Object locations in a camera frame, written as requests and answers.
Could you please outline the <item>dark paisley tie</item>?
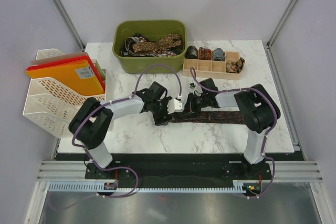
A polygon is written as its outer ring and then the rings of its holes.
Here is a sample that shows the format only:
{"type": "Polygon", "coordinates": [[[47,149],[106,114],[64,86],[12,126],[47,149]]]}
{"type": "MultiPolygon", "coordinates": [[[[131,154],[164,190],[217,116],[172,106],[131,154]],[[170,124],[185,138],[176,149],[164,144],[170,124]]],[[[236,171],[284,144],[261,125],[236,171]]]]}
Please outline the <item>dark paisley tie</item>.
{"type": "Polygon", "coordinates": [[[174,113],[170,123],[213,123],[245,125],[239,111],[201,111],[174,113]]]}

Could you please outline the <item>gold floral tie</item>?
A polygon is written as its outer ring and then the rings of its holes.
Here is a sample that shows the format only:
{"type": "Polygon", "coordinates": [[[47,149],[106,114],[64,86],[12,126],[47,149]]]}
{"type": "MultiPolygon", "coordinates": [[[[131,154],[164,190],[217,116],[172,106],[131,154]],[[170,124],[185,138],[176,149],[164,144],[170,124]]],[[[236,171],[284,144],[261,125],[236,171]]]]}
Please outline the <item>gold floral tie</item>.
{"type": "Polygon", "coordinates": [[[239,58],[237,61],[227,61],[226,62],[226,72],[228,73],[241,73],[244,69],[245,59],[239,58]]]}

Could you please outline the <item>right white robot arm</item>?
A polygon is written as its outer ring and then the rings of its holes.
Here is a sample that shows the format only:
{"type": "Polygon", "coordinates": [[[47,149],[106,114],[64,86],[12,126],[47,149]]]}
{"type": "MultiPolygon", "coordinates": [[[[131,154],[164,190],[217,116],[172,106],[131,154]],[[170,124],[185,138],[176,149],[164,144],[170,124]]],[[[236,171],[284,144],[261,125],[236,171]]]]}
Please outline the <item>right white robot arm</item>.
{"type": "Polygon", "coordinates": [[[248,128],[241,174],[248,179],[259,173],[258,163],[265,159],[267,137],[281,117],[274,100],[261,84],[250,88],[220,91],[212,78],[196,81],[202,92],[189,93],[183,110],[185,117],[199,118],[203,108],[238,108],[248,128]]]}

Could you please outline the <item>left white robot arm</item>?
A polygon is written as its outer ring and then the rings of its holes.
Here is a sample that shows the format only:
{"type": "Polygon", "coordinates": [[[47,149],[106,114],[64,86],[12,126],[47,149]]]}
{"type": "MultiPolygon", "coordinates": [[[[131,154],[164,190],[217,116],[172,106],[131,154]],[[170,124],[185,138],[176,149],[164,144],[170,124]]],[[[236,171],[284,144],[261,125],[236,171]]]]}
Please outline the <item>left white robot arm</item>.
{"type": "Polygon", "coordinates": [[[97,166],[97,173],[103,178],[111,178],[115,173],[112,155],[104,139],[110,124],[127,115],[150,112],[155,125],[166,125],[173,119],[175,100],[167,96],[167,89],[157,82],[149,88],[133,92],[130,96],[100,102],[88,98],[69,123],[68,130],[74,140],[79,140],[89,158],[97,166]]]}

